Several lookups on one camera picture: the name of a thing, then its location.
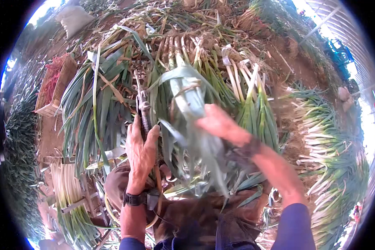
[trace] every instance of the hand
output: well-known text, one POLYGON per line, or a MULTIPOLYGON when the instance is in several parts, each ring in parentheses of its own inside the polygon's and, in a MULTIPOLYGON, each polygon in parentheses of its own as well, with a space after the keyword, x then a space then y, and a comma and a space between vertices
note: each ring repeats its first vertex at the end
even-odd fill
POLYGON ((128 126, 125 147, 131 171, 126 188, 127 193, 138 195, 144 190, 147 176, 155 163, 155 142, 159 135, 160 126, 155 125, 147 134, 144 143, 140 132, 139 115, 136 115, 134 123, 128 126))
POLYGON ((251 134, 239 125, 220 107, 215 104, 204 106, 206 117, 198 119, 196 126, 210 134, 225 139, 235 146, 243 146, 248 143, 251 134))

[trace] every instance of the white sack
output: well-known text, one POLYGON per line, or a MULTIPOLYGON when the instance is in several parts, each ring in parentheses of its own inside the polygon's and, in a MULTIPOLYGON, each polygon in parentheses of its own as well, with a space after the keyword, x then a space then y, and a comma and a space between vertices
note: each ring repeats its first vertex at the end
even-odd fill
POLYGON ((349 91, 347 90, 346 87, 342 88, 342 87, 338 87, 338 96, 339 96, 339 99, 342 100, 342 101, 347 101, 347 99, 349 99, 350 97, 350 93, 349 91))
POLYGON ((61 22, 67 32, 67 39, 73 37, 93 19, 94 17, 86 13, 80 6, 67 6, 55 18, 57 22, 61 22))

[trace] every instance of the basket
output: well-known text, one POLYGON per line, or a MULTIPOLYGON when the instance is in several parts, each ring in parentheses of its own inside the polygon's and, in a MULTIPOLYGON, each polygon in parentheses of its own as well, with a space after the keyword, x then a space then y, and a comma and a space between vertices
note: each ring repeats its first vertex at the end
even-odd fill
MULTIPOLYGON (((44 105, 44 93, 39 92, 38 100, 36 101, 35 113, 41 114, 46 117, 54 117, 55 112, 57 114, 61 113, 61 108, 59 109, 61 97, 64 94, 65 88, 68 86, 70 81, 74 78, 78 64, 75 60, 68 55, 64 60, 64 65, 61 68, 60 76, 58 77, 57 83, 55 84, 53 98, 49 104, 44 105)), ((41 89, 47 84, 50 76, 50 69, 47 69, 44 75, 41 89)))

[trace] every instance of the sleeve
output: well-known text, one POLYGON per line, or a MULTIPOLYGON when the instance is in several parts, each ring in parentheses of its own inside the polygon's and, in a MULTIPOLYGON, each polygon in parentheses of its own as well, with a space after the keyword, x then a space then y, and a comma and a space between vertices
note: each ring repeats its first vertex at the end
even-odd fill
POLYGON ((120 243, 119 250, 145 250, 145 246, 143 243, 138 241, 135 238, 123 238, 120 243))
POLYGON ((294 203, 281 215, 278 234, 271 250, 315 250, 311 218, 307 206, 294 203))

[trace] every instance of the watch strap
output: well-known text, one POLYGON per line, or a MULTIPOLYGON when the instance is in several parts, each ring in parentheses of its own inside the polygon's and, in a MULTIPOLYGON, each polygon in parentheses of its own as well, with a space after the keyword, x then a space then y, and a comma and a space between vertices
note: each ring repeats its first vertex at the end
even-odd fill
POLYGON ((139 206, 140 204, 146 204, 146 197, 147 193, 146 192, 142 192, 138 195, 133 195, 133 194, 129 194, 126 192, 126 189, 124 190, 124 194, 123 194, 123 203, 122 203, 122 206, 125 206, 126 204, 130 205, 130 206, 139 206))

